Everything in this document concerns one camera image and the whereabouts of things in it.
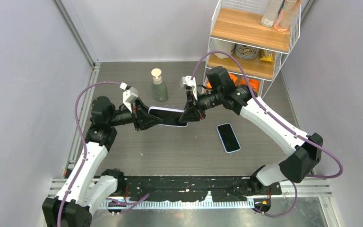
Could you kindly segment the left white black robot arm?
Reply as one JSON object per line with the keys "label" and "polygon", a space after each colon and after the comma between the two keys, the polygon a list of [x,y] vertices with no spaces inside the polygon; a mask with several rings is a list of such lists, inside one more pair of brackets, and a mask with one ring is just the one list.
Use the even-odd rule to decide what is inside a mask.
{"label": "left white black robot arm", "polygon": [[112,147],[116,126],[132,123],[138,131],[162,123],[148,113],[148,107],[137,97],[119,109],[109,98],[100,96],[92,102],[91,126],[82,136],[83,150],[65,184],[53,198],[46,198],[42,209],[49,227],[89,227],[94,213],[111,194],[122,195],[126,190],[123,173],[105,172],[92,186],[93,177]]}

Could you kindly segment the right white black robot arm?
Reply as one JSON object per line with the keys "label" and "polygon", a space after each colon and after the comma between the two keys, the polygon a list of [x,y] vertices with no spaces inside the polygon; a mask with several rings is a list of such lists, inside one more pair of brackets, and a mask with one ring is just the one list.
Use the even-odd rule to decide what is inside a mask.
{"label": "right white black robot arm", "polygon": [[286,154],[286,158],[273,165],[265,165],[253,174],[251,189],[263,194],[271,184],[289,180],[300,183],[320,162],[323,138],[293,127],[251,93],[247,85],[236,86],[223,67],[210,69],[207,74],[212,89],[202,95],[197,93],[195,78],[184,76],[181,87],[187,90],[187,103],[179,121],[198,122],[206,117],[205,111],[219,105],[232,110],[265,132]]}

